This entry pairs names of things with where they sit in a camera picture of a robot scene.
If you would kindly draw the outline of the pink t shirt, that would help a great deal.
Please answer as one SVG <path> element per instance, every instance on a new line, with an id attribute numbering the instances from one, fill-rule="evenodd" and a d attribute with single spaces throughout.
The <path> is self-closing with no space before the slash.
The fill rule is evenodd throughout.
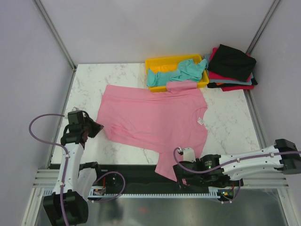
<path id="1" fill-rule="evenodd" d="M 159 154 L 155 172 L 176 180 L 177 147 L 190 147 L 199 157 L 206 143 L 203 118 L 207 104 L 192 81 L 169 82 L 165 92 L 107 85 L 97 114 L 110 141 Z"/>

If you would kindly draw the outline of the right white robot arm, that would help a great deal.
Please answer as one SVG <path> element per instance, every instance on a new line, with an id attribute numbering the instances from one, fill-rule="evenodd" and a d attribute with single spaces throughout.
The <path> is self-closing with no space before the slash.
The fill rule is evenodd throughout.
<path id="1" fill-rule="evenodd" d="M 247 176 L 280 171 L 285 175 L 301 172 L 301 153 L 295 143 L 275 140 L 274 145 L 242 154 L 208 154 L 194 161 L 176 161 L 173 166 L 181 189 L 193 187 L 242 186 Z"/>

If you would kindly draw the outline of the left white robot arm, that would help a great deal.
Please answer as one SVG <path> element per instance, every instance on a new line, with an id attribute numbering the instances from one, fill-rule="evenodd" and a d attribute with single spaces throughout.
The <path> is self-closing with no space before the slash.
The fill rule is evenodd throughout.
<path id="1" fill-rule="evenodd" d="M 94 138 L 103 125 L 93 121 L 85 111 L 72 111 L 67 116 L 68 124 L 60 139 L 63 155 L 58 181 L 52 194 L 43 200 L 44 210 L 53 226 L 86 223 L 90 189 L 103 181 L 103 173 L 96 169 L 96 162 L 80 164 L 85 143 L 88 138 Z"/>

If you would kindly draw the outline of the black bottom t shirt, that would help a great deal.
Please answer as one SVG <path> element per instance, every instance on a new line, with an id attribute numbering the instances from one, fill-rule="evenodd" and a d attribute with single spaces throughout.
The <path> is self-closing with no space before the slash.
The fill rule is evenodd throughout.
<path id="1" fill-rule="evenodd" d="M 231 84 L 231 83 L 224 83 L 223 85 L 216 85 L 216 83 L 209 83 L 207 85 L 208 88 L 214 89 L 214 88 L 236 88 L 236 89 L 253 89 L 255 85 L 258 84 L 255 78 L 252 78 L 250 80 L 251 85 L 239 85 L 239 84 Z"/>

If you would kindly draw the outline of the yellow plastic bin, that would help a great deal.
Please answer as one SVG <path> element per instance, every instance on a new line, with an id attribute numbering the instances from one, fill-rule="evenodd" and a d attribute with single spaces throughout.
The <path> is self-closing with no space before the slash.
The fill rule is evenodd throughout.
<path id="1" fill-rule="evenodd" d="M 190 55 L 180 55 L 180 56 L 168 56 L 168 57 L 159 57 L 159 58 L 149 58 L 145 60 L 146 74 L 148 77 L 148 69 L 151 69 L 154 73 L 157 72 L 168 72 L 174 71 L 177 69 L 178 64 L 181 61 L 193 59 L 194 63 L 200 63 L 203 58 L 199 54 L 190 54 Z M 203 88 L 209 83 L 208 74 L 206 69 L 203 72 L 203 77 L 197 83 L 197 88 Z M 148 87 L 151 92 L 165 92 L 165 86 L 159 87 Z"/>

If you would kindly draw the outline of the red folded t shirt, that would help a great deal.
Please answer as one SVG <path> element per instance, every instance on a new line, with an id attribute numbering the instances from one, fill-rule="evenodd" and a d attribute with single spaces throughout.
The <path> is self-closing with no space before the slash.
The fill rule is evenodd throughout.
<path id="1" fill-rule="evenodd" d="M 209 88 L 223 91 L 253 89 L 257 81 L 253 75 L 256 60 L 241 50 L 219 45 L 213 48 L 208 60 Z"/>

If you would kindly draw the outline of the teal t shirt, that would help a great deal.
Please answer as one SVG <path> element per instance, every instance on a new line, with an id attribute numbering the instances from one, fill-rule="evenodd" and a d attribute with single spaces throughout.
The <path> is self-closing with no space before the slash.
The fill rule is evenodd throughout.
<path id="1" fill-rule="evenodd" d="M 181 61 L 177 69 L 168 72 L 154 73 L 148 69 L 148 77 L 146 85 L 148 87 L 165 86 L 172 81 L 194 81 L 199 82 L 203 77 L 203 72 L 207 68 L 208 62 L 203 59 L 200 63 L 194 63 L 193 59 Z"/>

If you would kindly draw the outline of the black folded t shirt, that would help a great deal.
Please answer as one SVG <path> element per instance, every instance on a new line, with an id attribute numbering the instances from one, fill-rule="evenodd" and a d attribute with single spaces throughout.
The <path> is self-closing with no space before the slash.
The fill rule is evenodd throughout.
<path id="1" fill-rule="evenodd" d="M 213 49 L 208 70 L 225 78 L 247 82 L 256 63 L 255 58 L 243 51 L 221 44 Z"/>

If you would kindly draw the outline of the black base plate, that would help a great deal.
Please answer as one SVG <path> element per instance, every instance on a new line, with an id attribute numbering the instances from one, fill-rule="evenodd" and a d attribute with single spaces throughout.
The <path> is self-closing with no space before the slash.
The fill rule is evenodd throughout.
<path id="1" fill-rule="evenodd" d="M 93 184 L 101 193 L 126 194 L 183 194 L 207 193 L 210 187 L 224 189 L 226 187 L 243 186 L 243 180 L 231 181 L 226 175 L 208 175 L 209 187 L 180 188 L 177 181 L 172 181 L 155 172 L 154 165 L 99 165 L 96 162 L 81 164 L 79 171 L 94 169 L 96 177 L 104 178 Z"/>

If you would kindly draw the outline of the left aluminium post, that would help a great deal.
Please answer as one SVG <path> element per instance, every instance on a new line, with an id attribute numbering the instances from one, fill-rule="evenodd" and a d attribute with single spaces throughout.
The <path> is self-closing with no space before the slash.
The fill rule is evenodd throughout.
<path id="1" fill-rule="evenodd" d="M 41 14 L 42 19 L 44 20 L 44 22 L 46 23 L 50 33 L 52 34 L 53 38 L 55 39 L 59 49 L 61 50 L 64 58 L 66 59 L 66 61 L 68 62 L 69 66 L 71 67 L 71 69 L 73 71 L 75 71 L 77 69 L 76 64 L 74 63 L 70 53 L 68 52 L 62 38 L 60 37 L 52 19 L 50 18 L 45 6 L 43 5 L 41 0 L 33 0 L 33 3 L 35 5 L 35 7 L 37 8 L 38 12 Z"/>

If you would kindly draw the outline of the aluminium post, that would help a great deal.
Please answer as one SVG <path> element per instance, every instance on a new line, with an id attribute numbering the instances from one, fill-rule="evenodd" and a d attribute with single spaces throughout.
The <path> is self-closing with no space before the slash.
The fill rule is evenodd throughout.
<path id="1" fill-rule="evenodd" d="M 66 61 L 68 62 L 69 66 L 71 67 L 71 69 L 73 71 L 75 71 L 77 69 L 76 64 L 74 63 L 70 53 L 68 52 L 62 38 L 60 37 L 52 19 L 50 18 L 45 6 L 43 5 L 41 0 L 33 0 L 33 3 L 35 5 L 35 7 L 37 8 L 38 12 L 41 14 L 42 19 L 44 20 L 44 22 L 46 23 L 50 33 L 52 34 L 53 38 L 55 39 L 59 49 L 61 50 L 64 58 L 66 59 Z"/>
<path id="2" fill-rule="evenodd" d="M 282 3 L 282 0 L 273 0 L 271 6 L 269 7 L 266 15 L 263 18 L 260 26 L 258 27 L 254 37 L 252 38 L 251 43 L 249 44 L 249 46 L 246 50 L 246 54 L 252 54 L 252 52 L 254 51 L 256 45 L 258 44 L 261 36 L 263 35 L 265 29 L 267 28 L 269 22 L 273 18 L 275 12 L 277 11 L 277 9 L 281 3 Z"/>

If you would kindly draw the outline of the right aluminium post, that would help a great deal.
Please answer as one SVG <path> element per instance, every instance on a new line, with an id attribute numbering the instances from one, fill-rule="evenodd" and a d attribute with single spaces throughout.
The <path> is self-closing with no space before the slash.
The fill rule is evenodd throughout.
<path id="1" fill-rule="evenodd" d="M 275 12 L 277 11 L 277 9 L 281 3 L 282 3 L 282 0 L 273 0 L 271 6 L 269 7 L 266 15 L 263 18 L 260 26 L 258 27 L 254 37 L 252 38 L 251 43 L 249 44 L 249 46 L 246 50 L 246 54 L 252 54 L 252 52 L 254 51 L 256 45 L 258 44 L 261 36 L 263 35 L 265 29 L 267 28 L 269 22 L 273 18 Z"/>

